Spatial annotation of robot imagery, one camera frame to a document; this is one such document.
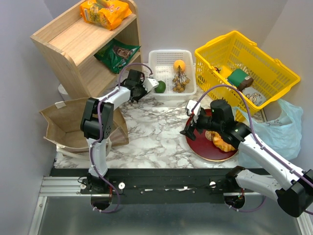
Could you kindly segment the orange fruit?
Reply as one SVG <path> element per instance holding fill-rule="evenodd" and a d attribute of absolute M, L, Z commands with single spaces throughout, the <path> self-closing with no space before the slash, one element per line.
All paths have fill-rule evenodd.
<path fill-rule="evenodd" d="M 186 68 L 186 63 L 183 61 L 183 60 L 176 60 L 174 63 L 173 63 L 173 69 L 174 71 L 178 71 L 178 70 L 181 70 L 182 72 L 185 71 L 185 68 Z"/>

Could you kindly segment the green avocado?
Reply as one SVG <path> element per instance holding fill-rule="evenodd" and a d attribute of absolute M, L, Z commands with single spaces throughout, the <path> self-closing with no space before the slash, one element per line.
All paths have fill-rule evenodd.
<path fill-rule="evenodd" d="M 159 81 L 158 86 L 155 88 L 155 93 L 163 94 L 166 91 L 166 84 L 164 81 Z"/>

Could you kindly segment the glazed ring doughnut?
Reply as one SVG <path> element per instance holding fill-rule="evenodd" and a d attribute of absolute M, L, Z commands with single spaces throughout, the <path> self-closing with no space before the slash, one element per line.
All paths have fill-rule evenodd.
<path fill-rule="evenodd" d="M 213 133 L 213 139 L 212 139 L 212 141 L 213 141 L 214 145 L 215 145 L 217 148 L 219 148 L 219 149 L 220 149 L 221 151 L 223 151 L 223 152 L 235 151 L 235 148 L 234 148 L 232 145 L 226 143 L 226 142 L 222 139 L 222 137 L 220 136 L 219 133 L 217 133 L 217 132 L 212 132 L 212 133 Z"/>

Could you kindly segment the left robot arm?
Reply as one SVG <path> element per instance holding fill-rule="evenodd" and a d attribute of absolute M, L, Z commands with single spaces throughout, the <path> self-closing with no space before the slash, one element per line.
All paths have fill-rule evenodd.
<path fill-rule="evenodd" d="M 129 70 L 128 77 L 113 91 L 99 98 L 87 99 L 80 129 L 89 145 L 89 174 L 95 177 L 91 187 L 97 193 L 104 193 L 109 186 L 103 177 L 108 171 L 107 141 L 113 128 L 114 111 L 128 101 L 138 102 L 157 86 L 158 82 L 151 76 L 146 78 L 140 71 Z"/>

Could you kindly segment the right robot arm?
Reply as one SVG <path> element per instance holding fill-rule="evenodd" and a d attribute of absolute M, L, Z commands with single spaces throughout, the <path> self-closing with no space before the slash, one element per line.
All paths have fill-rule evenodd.
<path fill-rule="evenodd" d="M 189 100 L 185 109 L 191 120 L 180 133 L 195 141 L 195 131 L 215 131 L 224 142 L 254 159 L 271 175 L 258 175 L 237 166 L 227 174 L 225 187 L 231 192 L 245 188 L 262 194 L 276 201 L 292 217 L 304 213 L 313 202 L 312 170 L 295 166 L 266 145 L 252 126 L 235 121 L 232 108 L 225 100 L 212 101 L 210 108 L 211 115 L 207 115 L 199 102 Z"/>

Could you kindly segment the green snack packet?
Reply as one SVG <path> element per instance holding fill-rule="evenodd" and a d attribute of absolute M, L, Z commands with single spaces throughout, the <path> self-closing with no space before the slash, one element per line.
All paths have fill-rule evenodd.
<path fill-rule="evenodd" d="M 124 44 L 112 39 L 94 54 L 94 57 L 102 62 L 111 72 L 118 74 L 131 61 L 139 51 L 140 46 Z"/>

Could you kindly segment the light blue plastic bag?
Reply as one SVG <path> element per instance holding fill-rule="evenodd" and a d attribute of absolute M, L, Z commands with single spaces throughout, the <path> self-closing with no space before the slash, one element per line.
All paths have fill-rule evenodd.
<path fill-rule="evenodd" d="M 303 109 L 282 99 L 278 105 L 281 113 L 277 119 L 257 122 L 253 118 L 253 128 L 259 139 L 290 161 L 297 158 L 301 149 Z"/>

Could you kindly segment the brown paper bag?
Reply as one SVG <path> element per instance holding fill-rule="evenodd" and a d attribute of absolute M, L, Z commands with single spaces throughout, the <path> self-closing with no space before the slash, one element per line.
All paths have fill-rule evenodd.
<path fill-rule="evenodd" d="M 41 110 L 40 113 L 48 123 L 45 139 L 56 145 L 57 152 L 88 161 L 88 143 L 80 130 L 86 102 L 86 98 L 60 101 Z M 111 148 L 129 143 L 126 121 L 120 108 L 114 111 L 109 140 Z"/>

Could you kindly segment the orange snack packet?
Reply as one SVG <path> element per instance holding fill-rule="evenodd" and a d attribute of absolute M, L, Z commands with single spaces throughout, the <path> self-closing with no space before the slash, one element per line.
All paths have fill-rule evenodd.
<path fill-rule="evenodd" d="M 132 11 L 126 2 L 120 0 L 87 0 L 80 4 L 80 15 L 87 23 L 114 30 Z"/>

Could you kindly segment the wooden shelf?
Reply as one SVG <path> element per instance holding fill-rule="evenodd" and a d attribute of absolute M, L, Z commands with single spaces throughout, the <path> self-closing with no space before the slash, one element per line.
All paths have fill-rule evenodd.
<path fill-rule="evenodd" d="M 84 22 L 77 3 L 31 35 L 70 98 L 99 97 L 118 79 L 94 57 L 112 39 L 141 44 L 137 5 L 132 0 L 127 3 L 132 14 L 114 30 Z"/>

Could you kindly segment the brown longan fruit bunch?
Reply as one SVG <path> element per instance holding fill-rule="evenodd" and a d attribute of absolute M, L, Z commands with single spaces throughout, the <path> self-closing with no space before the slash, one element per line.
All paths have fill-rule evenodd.
<path fill-rule="evenodd" d="M 190 79 L 186 76 L 184 72 L 178 70 L 172 80 L 174 87 L 172 90 L 177 93 L 182 93 L 186 90 L 187 84 L 189 84 Z"/>

